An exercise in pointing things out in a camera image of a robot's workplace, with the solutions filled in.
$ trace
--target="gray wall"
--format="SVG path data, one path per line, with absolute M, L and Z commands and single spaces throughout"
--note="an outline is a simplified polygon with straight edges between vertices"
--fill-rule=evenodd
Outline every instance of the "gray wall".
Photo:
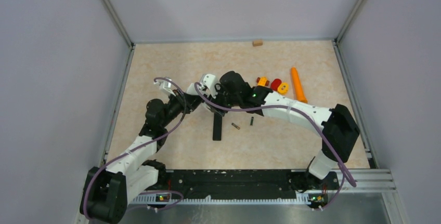
M 100 0 L 0 8 L 0 223 L 72 223 L 128 48 Z
M 367 0 L 342 52 L 411 223 L 439 223 L 440 0 Z
M 334 38 L 356 0 L 111 0 L 135 42 Z

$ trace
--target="metal frame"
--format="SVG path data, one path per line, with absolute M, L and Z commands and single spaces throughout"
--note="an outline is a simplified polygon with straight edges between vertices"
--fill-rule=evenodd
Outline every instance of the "metal frame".
M 122 77 L 122 81 L 120 84 L 120 89 L 118 96 L 116 98 L 115 107 L 113 109 L 113 115 L 111 123 L 109 123 L 109 130 L 105 137 L 106 139 L 106 147 L 103 152 L 103 159 L 102 161 L 105 161 L 107 158 L 107 153 L 110 148 L 110 143 L 113 137 L 113 131 L 116 125 L 116 120 L 118 117 L 119 108 L 121 105 L 122 96 L 124 93 L 125 84 L 127 82 L 128 73 L 130 70 L 130 66 L 132 63 L 132 58 L 135 50 L 135 44 L 130 39 L 124 24 L 121 22 L 121 19 L 119 18 L 118 14 L 116 13 L 112 3 L 110 0 L 101 0 L 104 7 L 106 8 L 107 12 L 109 13 L 110 18 L 112 19 L 115 27 L 121 34 L 121 36 L 124 38 L 124 41 L 130 48 L 129 57 L 127 59 L 127 64 L 125 67 L 124 75 Z M 375 162 L 376 158 L 376 152 L 373 149 L 373 146 L 371 145 L 371 138 L 369 136 L 369 132 L 366 129 L 366 126 L 364 124 L 365 120 L 363 117 L 363 112 L 361 107 L 359 106 L 359 100 L 357 98 L 357 93 L 354 90 L 354 86 L 352 84 L 351 76 L 347 68 L 346 61 L 344 59 L 343 54 L 340 50 L 340 43 L 342 39 L 344 38 L 346 32 L 351 27 L 354 19 L 359 14 L 361 8 L 364 5 L 364 2 L 366 0 L 357 0 L 356 4 L 354 5 L 354 8 L 352 9 L 351 13 L 348 15 L 346 21 L 343 24 L 343 27 L 341 28 L 338 36 L 333 40 L 333 48 L 335 51 L 335 55 L 337 57 L 337 61 L 340 66 L 340 70 L 342 72 L 343 80 L 349 95 L 349 99 L 351 101 L 351 105 L 354 110 L 354 115 L 356 118 L 357 123 L 359 124 L 361 136 L 365 145 L 365 149 L 368 154 L 368 158 L 370 160 L 371 169 L 351 169 L 351 173 L 353 174 L 354 178 L 357 180 L 358 187 L 353 188 L 348 183 L 345 183 L 343 186 L 343 190 L 341 193 L 352 193 L 352 194 L 365 194 L 365 193 L 381 193 L 383 196 L 384 204 L 386 207 L 386 211 L 389 215 L 391 224 L 398 224 L 398 223 L 409 223 L 408 217 L 405 213 L 405 210 L 403 208 L 403 205 L 401 204 L 401 201 L 399 199 L 397 189 L 395 186 L 395 183 L 392 178 L 392 174 L 389 169 L 376 169 L 377 164 Z M 342 179 L 342 173 L 339 170 L 335 170 L 337 172 L 338 178 L 341 181 Z M 80 215 L 78 212 L 74 223 L 88 223 L 88 220 L 85 219 L 83 215 Z

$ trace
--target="red object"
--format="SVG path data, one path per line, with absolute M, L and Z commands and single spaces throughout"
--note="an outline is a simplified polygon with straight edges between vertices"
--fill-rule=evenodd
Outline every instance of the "red object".
M 277 88 L 279 88 L 279 85 L 282 83 L 282 80 L 276 78 L 272 83 L 270 88 L 277 91 Z

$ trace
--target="floor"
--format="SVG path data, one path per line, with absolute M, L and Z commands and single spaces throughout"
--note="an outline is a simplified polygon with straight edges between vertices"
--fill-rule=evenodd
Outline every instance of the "floor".
M 123 152 L 139 133 L 146 104 L 153 98 L 167 102 L 153 78 L 168 76 L 186 90 L 204 73 L 221 77 L 234 70 L 251 86 L 258 76 L 281 79 L 290 85 L 286 97 L 295 99 L 290 68 L 298 70 L 309 104 L 351 109 L 331 41 L 176 43 L 136 45 L 109 159 Z M 254 124 L 250 126 L 251 116 Z M 171 129 L 177 120 L 170 123 Z M 231 123 L 240 126 L 234 128 Z M 321 149 L 317 135 L 276 118 L 230 112 L 223 120 L 222 141 L 212 140 L 213 114 L 203 107 L 186 116 L 152 159 L 168 169 L 306 168 Z M 348 168 L 369 168 L 361 138 Z

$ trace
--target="wooden block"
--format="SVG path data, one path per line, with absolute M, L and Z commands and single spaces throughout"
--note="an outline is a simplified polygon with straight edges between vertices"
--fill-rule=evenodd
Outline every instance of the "wooden block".
M 256 39 L 255 41 L 253 41 L 253 46 L 262 46 L 263 45 L 263 40 L 261 39 Z

